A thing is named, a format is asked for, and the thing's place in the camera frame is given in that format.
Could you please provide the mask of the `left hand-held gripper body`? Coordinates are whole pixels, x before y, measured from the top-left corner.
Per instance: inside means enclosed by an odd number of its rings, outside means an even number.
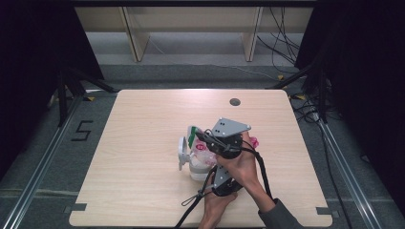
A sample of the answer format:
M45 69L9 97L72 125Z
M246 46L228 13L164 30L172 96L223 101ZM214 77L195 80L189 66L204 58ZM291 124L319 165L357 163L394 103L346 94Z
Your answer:
M243 186L239 184L222 165L214 167L214 178L212 179L212 191L218 197L229 196L238 192Z

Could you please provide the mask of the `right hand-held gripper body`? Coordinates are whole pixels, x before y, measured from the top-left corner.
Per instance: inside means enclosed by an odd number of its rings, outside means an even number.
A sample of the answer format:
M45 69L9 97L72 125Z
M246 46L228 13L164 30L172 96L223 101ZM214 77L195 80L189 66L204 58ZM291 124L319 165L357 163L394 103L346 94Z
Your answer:
M232 159L242 151L242 133L250 129L248 124L221 117L211 130L204 132L204 142L214 154Z

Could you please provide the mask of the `pink plastic bag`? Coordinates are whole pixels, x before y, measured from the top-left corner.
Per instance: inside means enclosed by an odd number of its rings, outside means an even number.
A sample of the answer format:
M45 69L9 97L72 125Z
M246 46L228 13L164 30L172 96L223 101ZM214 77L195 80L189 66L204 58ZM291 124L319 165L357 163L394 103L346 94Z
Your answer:
M189 126L187 143L191 155L203 164L213 166L217 163L216 156L223 158L237 157L242 146L243 131L248 131L249 125L243 124L241 128L229 129L222 121L213 130L205 130Z

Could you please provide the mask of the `person's right hand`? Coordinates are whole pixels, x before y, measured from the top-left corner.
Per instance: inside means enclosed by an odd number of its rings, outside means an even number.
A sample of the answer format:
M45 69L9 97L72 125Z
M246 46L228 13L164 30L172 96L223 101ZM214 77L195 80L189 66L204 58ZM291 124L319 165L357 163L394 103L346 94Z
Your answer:
M243 132L242 137L242 152L233 159L217 156L217 162L224 166L230 175L248 192L254 192L257 188L261 188L257 177L256 158L252 153L253 148L251 147L249 133Z

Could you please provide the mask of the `person's left hand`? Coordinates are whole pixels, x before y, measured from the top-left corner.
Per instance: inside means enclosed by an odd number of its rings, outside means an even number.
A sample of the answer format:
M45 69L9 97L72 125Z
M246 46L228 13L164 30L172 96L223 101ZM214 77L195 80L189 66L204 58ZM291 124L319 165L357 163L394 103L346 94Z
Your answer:
M218 197L212 191L207 191L204 196L203 219L218 221L221 219L226 207L237 198L237 193L225 197Z

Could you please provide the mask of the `black metal stand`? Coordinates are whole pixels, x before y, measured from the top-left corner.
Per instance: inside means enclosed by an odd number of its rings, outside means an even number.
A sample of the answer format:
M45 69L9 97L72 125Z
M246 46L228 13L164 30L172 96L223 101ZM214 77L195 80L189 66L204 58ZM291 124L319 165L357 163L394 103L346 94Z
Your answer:
M312 61L305 68L300 70L298 73L294 73L291 77L286 80L281 81L275 86L267 87L268 90L281 90L285 86L295 82L300 77L306 76L302 90L305 94L311 95L314 93L318 94L317 111L320 118L326 122L326 98L327 98L327 77L324 71L323 64Z
M78 69L62 69L58 75L57 87L57 94L59 99L59 127L61 127L68 118L66 89L69 89L74 97L83 96L85 94L85 89L81 84L82 80L90 82L91 84L99 87L105 92L118 93L118 89L115 89Z

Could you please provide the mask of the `light wooden shelf unit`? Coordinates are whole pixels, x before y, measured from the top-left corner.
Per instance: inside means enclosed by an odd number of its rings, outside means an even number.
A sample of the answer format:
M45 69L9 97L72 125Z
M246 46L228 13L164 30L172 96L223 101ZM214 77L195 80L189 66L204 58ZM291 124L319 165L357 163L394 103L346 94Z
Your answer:
M237 32L245 60L251 62L257 34L306 31L311 8L298 7L77 7L87 32L124 32L136 62L142 60L152 32Z

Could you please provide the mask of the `black curtain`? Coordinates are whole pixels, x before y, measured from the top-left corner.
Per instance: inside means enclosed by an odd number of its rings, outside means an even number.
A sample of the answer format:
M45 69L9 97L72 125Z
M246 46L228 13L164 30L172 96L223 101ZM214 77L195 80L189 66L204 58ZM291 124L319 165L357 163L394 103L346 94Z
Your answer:
M71 0L0 0L0 180L65 68L103 77Z
M405 216L405 0L317 0L296 67L328 38L334 104Z

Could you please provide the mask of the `aluminium floor rail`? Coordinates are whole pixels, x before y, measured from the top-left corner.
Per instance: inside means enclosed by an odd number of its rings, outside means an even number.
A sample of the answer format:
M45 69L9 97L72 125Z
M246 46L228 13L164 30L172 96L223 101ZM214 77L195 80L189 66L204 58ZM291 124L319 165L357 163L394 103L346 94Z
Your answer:
M21 191L9 215L6 217L5 222L0 226L0 229L18 229L22 219L24 218L32 203L33 197L40 183L42 182L53 161L56 151L58 150L65 134L67 133L67 130L74 117L75 111L77 110L81 101L82 96L73 98L65 120L57 127L55 134L53 135L53 138L48 145L44 155L39 160L27 185Z
M360 187L358 180L354 176L354 173L343 155L337 140L331 132L328 124L323 121L320 122L320 128L324 134L324 139L326 140L332 158L335 161L336 167L343 178L349 193L352 196L352 201L354 202L357 210L362 217L366 227L368 229L381 229L380 222L375 215L375 210L373 209L371 203L366 197L364 191Z

